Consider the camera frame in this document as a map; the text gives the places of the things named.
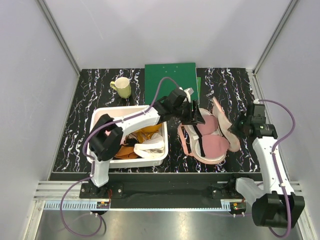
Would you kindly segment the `pink bra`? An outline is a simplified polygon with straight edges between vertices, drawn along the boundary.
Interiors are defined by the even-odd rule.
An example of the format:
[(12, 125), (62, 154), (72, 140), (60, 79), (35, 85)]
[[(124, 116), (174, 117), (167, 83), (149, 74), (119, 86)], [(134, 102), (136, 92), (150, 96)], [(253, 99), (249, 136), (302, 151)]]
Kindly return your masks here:
[(216, 133), (219, 124), (218, 119), (213, 115), (205, 115), (205, 124), (193, 126), (198, 136), (201, 157), (216, 159), (224, 155), (229, 148), (229, 141)]

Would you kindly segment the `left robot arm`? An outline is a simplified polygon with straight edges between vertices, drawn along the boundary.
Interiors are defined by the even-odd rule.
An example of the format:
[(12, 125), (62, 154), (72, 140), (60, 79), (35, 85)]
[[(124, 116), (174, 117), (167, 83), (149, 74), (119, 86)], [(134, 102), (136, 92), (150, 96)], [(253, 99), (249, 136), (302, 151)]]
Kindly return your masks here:
[(198, 102), (178, 88), (140, 111), (120, 117), (111, 117), (107, 113), (100, 116), (84, 144), (88, 148), (86, 157), (93, 161), (90, 192), (97, 198), (103, 198), (108, 193), (110, 161), (120, 150), (123, 138), (171, 118), (179, 119), (184, 125), (205, 123)]

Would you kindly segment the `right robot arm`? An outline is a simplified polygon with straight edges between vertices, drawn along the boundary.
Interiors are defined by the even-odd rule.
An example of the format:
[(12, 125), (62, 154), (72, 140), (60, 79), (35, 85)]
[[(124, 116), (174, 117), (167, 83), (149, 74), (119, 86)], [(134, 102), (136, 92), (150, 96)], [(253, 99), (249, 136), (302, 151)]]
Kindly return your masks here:
[(251, 207), (258, 227), (292, 229), (305, 208), (303, 196), (296, 195), (286, 175), (277, 143), (277, 132), (265, 117), (241, 115), (229, 128), (239, 138), (248, 138), (258, 158), (262, 186), (251, 178), (240, 177), (227, 185), (228, 195), (241, 195)]

